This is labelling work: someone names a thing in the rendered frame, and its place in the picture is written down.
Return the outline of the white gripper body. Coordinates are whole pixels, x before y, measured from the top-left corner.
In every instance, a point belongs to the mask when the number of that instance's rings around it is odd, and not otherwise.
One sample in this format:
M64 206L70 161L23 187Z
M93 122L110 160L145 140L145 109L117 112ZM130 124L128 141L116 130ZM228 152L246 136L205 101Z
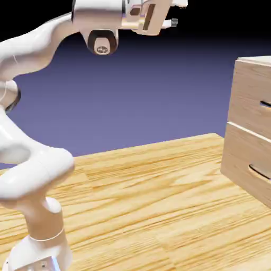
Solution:
M171 4L172 0L142 0L139 24L133 31L140 35L158 35Z

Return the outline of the light wood cabinet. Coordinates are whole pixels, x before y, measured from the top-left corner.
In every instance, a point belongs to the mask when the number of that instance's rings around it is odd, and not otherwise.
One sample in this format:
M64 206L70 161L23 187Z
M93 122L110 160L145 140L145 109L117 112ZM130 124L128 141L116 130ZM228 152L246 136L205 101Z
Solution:
M271 208L271 56L235 61L221 173Z

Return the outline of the light wood drawer front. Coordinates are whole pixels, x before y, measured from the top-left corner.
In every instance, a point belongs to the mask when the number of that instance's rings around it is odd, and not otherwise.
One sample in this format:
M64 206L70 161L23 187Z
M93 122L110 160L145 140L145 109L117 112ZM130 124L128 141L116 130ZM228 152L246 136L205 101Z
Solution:
M235 61L228 121L271 139L271 58L239 58Z
M248 168L249 164L271 171L271 139L228 122L221 173L271 208L271 182L252 174Z

